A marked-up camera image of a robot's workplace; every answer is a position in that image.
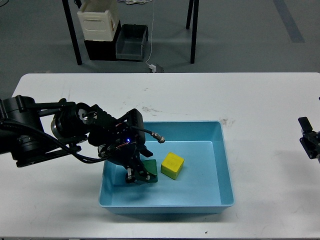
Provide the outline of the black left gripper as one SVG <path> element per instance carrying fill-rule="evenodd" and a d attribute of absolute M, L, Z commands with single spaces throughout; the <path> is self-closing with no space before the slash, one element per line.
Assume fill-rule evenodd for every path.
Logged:
<path fill-rule="evenodd" d="M 127 184 L 145 184 L 148 183 L 147 181 L 151 177 L 154 177 L 152 173 L 150 174 L 145 169 L 143 160 L 140 160 L 140 154 L 144 157 L 153 156 L 153 153 L 145 145 L 137 149 L 136 142 L 129 139 L 122 144 L 103 144 L 98 147 L 98 156 L 100 158 L 115 165 L 123 166 L 125 169 L 129 168 L 125 175 L 125 182 Z"/>

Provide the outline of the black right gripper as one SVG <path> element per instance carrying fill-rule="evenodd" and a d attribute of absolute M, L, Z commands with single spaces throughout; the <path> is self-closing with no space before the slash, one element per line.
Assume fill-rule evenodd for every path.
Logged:
<path fill-rule="evenodd" d="M 305 116 L 299 117 L 298 122 L 302 132 L 299 142 L 310 159 L 317 159 L 320 162 L 320 132 L 313 130 L 309 119 Z"/>

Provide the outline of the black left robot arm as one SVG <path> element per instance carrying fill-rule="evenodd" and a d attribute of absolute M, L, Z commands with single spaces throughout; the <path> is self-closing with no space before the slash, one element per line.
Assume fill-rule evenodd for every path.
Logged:
<path fill-rule="evenodd" d="M 151 157 L 146 135 L 165 140 L 144 127 L 142 114 L 131 109 L 115 118 L 98 105 L 37 103 L 17 95 L 0 102 L 0 152 L 10 153 L 22 168 L 72 155 L 85 164 L 108 161 L 126 169 L 127 183 L 155 183 L 158 175 L 141 157 Z"/>

